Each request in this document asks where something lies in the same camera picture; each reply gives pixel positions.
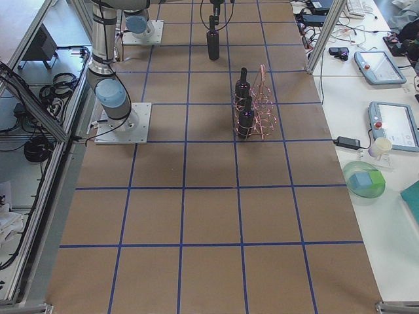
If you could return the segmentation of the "dark glass wine bottle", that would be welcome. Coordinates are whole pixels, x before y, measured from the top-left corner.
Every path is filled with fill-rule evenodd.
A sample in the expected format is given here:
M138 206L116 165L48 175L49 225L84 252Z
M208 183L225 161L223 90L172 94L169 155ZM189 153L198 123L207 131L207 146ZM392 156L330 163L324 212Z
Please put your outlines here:
M219 59L219 32L215 28L215 16L209 16L209 29L206 33L208 57L211 61Z

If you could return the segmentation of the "dark wine bottle in basket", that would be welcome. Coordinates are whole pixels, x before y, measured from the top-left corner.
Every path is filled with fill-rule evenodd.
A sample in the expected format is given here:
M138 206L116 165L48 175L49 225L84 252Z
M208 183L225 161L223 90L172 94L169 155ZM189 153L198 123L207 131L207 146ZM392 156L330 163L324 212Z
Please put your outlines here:
M247 96L244 99L244 106L238 115L237 135L239 138L247 139L251 135L254 118L253 99L251 96Z

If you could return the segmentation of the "black power brick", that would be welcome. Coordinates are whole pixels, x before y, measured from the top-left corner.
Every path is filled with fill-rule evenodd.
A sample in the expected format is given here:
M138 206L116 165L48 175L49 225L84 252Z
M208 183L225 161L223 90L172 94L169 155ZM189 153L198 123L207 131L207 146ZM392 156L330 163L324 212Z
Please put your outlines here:
M325 23L326 16L303 14L301 22L306 26L322 27Z

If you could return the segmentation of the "blue teach pendant far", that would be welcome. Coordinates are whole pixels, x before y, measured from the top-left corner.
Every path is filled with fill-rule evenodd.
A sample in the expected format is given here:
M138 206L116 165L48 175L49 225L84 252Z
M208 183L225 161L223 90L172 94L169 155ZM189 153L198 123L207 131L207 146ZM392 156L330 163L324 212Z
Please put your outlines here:
M402 85L406 78L385 51L355 52L354 60L367 82L372 85Z

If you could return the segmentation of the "blue teach pendant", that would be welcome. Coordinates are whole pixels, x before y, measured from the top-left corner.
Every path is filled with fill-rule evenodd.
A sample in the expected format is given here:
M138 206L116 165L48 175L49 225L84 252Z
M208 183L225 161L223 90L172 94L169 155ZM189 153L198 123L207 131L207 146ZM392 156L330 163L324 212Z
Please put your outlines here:
M367 82L372 85L402 85L406 78L385 51L355 52L354 60Z
M388 139L394 150L418 152L418 126L410 105L372 101L368 114L374 139Z

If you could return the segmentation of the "black power adapter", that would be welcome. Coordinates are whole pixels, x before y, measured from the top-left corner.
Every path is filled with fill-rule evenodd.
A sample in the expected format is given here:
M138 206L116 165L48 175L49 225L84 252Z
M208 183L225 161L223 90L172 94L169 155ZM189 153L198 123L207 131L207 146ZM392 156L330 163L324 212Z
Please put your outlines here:
M333 143L338 147L348 148L351 150L358 150L361 148L360 141L358 139L338 136L333 140Z

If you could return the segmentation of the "blue teach pendant near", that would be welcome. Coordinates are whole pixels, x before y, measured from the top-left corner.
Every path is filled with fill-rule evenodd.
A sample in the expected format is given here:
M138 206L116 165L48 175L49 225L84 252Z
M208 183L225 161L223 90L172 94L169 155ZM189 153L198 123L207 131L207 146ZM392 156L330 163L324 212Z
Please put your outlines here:
M418 126L410 105L372 101L368 114L374 139L388 139L394 150L418 152Z

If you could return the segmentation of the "white paper cup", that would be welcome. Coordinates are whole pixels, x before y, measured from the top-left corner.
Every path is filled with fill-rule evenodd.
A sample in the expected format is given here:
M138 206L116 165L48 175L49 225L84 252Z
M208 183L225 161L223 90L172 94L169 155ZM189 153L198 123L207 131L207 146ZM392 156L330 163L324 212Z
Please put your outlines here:
M392 149L392 142L385 137L378 137L374 143L368 149L368 153L373 158L378 158L384 153L389 152Z

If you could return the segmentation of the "green bowl with blocks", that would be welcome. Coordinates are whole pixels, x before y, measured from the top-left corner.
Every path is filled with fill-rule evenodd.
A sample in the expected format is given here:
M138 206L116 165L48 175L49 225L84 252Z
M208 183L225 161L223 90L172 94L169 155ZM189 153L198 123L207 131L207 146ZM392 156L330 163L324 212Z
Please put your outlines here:
M382 172L367 162L349 162L342 171L346 186L357 196L377 198L385 191L386 181Z

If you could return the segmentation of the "aluminium frame post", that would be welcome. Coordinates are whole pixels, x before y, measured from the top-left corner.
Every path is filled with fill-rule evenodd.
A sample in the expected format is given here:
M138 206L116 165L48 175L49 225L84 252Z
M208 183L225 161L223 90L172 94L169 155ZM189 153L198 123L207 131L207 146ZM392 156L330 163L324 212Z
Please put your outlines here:
M309 75L312 75L314 73L314 69L316 68L317 63L319 62L321 55L325 50L326 44L329 40L329 37L331 36L332 30L335 28L345 4L345 0L333 1L333 4L331 5L329 13L325 19L325 23L323 24L316 44L313 50L311 51L310 58L308 59L306 72Z

